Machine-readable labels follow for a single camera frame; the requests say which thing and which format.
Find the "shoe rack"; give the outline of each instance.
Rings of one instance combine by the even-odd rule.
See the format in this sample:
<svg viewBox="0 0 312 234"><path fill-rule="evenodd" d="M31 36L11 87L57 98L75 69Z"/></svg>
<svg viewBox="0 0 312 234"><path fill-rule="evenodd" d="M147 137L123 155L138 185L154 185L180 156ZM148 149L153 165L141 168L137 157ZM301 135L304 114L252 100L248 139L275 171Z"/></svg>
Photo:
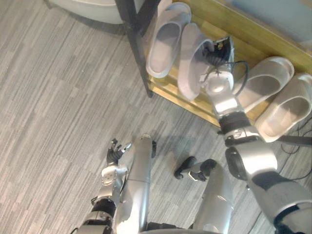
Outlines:
<svg viewBox="0 0 312 234"><path fill-rule="evenodd" d="M245 60L250 68L269 56L289 59L296 72L312 74L312 52L301 48L268 25L227 5L223 0L179 0L188 4L192 11L192 22L201 32L215 40L231 35L235 46L235 61ZM178 64L174 64L169 75L162 79L149 77L148 87L154 93L189 110L195 115L218 126L212 106L202 92L194 101L187 101L177 88ZM237 67L234 78L241 78L244 67ZM247 116L254 122L267 108L274 97L262 102Z"/></svg>

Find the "metal rack leg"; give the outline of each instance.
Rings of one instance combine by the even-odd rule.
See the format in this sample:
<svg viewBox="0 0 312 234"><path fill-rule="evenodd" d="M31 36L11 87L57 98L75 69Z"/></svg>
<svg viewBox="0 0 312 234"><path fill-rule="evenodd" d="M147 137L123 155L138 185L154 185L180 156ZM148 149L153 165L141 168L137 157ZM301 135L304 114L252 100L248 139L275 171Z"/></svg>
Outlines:
<svg viewBox="0 0 312 234"><path fill-rule="evenodd" d="M141 43L141 35L140 35L140 29L142 29L141 22L137 21L137 12L134 0L115 0L118 11L120 13L120 17L123 20L123 25L125 28L125 31L127 33L130 46L132 49L132 52L136 59L137 67L140 71L141 78L143 80L143 84L146 90L146 93L148 97L153 96L153 92L148 88L148 74L145 70L145 55L143 51L143 46ZM150 7L150 1L145 2L143 5L143 8L153 9L153 7Z"/></svg>
<svg viewBox="0 0 312 234"><path fill-rule="evenodd" d="M141 43L141 35L139 31L135 30L133 27L131 27L129 24L124 23L124 28L128 36L128 40L130 42L130 46L132 49L132 52L136 59L137 67L140 71L141 78L143 80L143 84L147 93L147 96L151 98L153 96L153 92L148 87L148 73L145 69L145 55Z"/></svg>

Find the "wire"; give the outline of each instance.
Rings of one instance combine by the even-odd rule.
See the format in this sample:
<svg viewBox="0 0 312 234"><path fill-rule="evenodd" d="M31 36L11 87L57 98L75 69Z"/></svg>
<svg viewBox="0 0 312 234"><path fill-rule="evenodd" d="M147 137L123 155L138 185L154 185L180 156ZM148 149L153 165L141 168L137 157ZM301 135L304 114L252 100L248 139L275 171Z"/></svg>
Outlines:
<svg viewBox="0 0 312 234"><path fill-rule="evenodd" d="M308 124L308 122L309 122L311 119L312 119L312 117L308 118L308 119L305 121L305 123L304 123L299 129L294 130L294 131L292 131L291 133L294 133L295 131L300 131L301 129L303 129L303 128Z"/></svg>
<svg viewBox="0 0 312 234"><path fill-rule="evenodd" d="M297 136L299 136L299 130L303 129L304 126L306 126L307 123L308 123L311 119L312 119L312 117L309 118L301 127L299 127L299 125L298 125L297 130L296 130L296 131L297 131ZM302 137L304 137L304 136L305 136L306 134L308 134L309 132L312 132L312 129L307 130L304 134L302 134ZM285 153L287 153L287 154L289 154L289 155L288 155L288 157L287 157L287 159L286 159L286 161L285 161L283 167L282 167L281 170L279 171L279 173L281 173L281 171L284 169L284 167L286 166L286 164L287 164L288 160L291 158L291 156L294 155L294 154L296 154L296 153L299 151L300 146L297 146L298 148L294 151L294 148L295 148L295 147L296 147L296 146L293 147L293 149L292 149L291 152L286 152L286 151L284 150L284 148L283 148L283 145L281 144L281 149L282 149ZM293 178L293 179L290 179L290 180L305 179L305 178L307 178L311 173L312 173L312 167L311 167L310 170L309 170L306 174L304 174L303 176L298 177L298 178Z"/></svg>
<svg viewBox="0 0 312 234"><path fill-rule="evenodd" d="M78 228L74 228L70 234L73 234L74 231L77 231L77 230L78 230Z"/></svg>
<svg viewBox="0 0 312 234"><path fill-rule="evenodd" d="M244 61L244 60L240 60L240 61L237 61L237 62L234 62L233 64L233 68L237 65L237 64L240 64L240 63L244 63L245 64L245 67L246 67L246 70L245 70L245 78L243 80L243 83L242 85L240 86L239 90L236 92L236 96L238 96L242 91L243 89L245 88L246 86L246 83L247 83L247 80L248 80L248 75L249 75L249 64Z"/></svg>

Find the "white slipper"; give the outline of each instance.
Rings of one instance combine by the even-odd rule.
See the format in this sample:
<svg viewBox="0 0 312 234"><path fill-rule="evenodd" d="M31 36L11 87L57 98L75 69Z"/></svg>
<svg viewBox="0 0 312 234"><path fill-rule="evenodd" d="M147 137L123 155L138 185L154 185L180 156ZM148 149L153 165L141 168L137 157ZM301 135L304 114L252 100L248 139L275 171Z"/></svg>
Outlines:
<svg viewBox="0 0 312 234"><path fill-rule="evenodd" d="M205 37L195 23L184 27L181 37L181 54L177 85L183 96L192 101L200 92L200 77L206 73L209 63L202 51L204 44L214 49L212 40Z"/></svg>
<svg viewBox="0 0 312 234"><path fill-rule="evenodd" d="M298 74L277 95L255 126L266 142L284 135L312 109L312 76Z"/></svg>
<svg viewBox="0 0 312 234"><path fill-rule="evenodd" d="M155 78L168 75L180 49L183 27L191 21L191 9L182 2L170 4L157 19L146 70Z"/></svg>
<svg viewBox="0 0 312 234"><path fill-rule="evenodd" d="M283 57L269 57L250 70L249 78L238 100L245 112L278 93L293 77L292 63Z"/></svg>

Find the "gray carpet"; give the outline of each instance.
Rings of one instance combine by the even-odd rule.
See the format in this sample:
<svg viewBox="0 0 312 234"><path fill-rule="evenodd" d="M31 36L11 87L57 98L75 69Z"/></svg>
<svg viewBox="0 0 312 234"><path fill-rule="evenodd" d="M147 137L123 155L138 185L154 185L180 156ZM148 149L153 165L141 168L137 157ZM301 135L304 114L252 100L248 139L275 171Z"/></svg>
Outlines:
<svg viewBox="0 0 312 234"><path fill-rule="evenodd" d="M0 0L1 234L68 234L80 226L109 141L143 133L158 143L148 219L187 228L205 185L178 181L173 171L189 155L227 167L215 128L162 97L147 98L121 26L49 10L40 0ZM282 175L310 169L311 148L289 157L271 146L279 169L288 159ZM273 234L245 183L231 181L230 233ZM311 176L299 182L311 189Z"/></svg>

